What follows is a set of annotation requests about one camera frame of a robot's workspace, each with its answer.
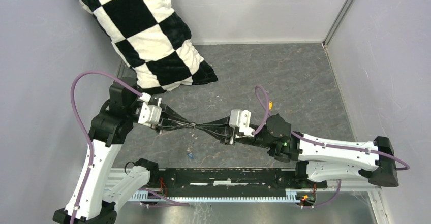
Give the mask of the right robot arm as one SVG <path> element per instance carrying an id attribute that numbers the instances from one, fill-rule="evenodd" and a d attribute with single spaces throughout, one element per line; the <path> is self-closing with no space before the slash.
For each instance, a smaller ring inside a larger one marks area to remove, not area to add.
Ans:
<path id="1" fill-rule="evenodd" d="M 328 180 L 366 180 L 381 187 L 399 186 L 388 138 L 376 137 L 367 142 L 330 140 L 292 131 L 291 124 L 278 114 L 265 119 L 263 125 L 253 125 L 250 116 L 231 114 L 194 127 L 221 143 L 265 148 L 277 161 L 295 162 L 293 179 L 299 187 Z"/>

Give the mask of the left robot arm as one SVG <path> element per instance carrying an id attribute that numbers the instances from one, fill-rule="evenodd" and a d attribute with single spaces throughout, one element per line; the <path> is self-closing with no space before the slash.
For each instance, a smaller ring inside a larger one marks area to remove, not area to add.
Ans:
<path id="1" fill-rule="evenodd" d="M 77 186 L 68 204 L 56 210 L 56 223 L 115 223 L 124 204 L 140 188 L 159 183 L 157 163 L 139 159 L 126 176 L 106 191 L 105 185 L 127 134 L 134 124 L 156 126 L 161 107 L 150 104 L 151 97 L 138 91 L 134 78 L 116 78 L 109 88 L 109 99 L 84 130 L 87 153 Z"/>

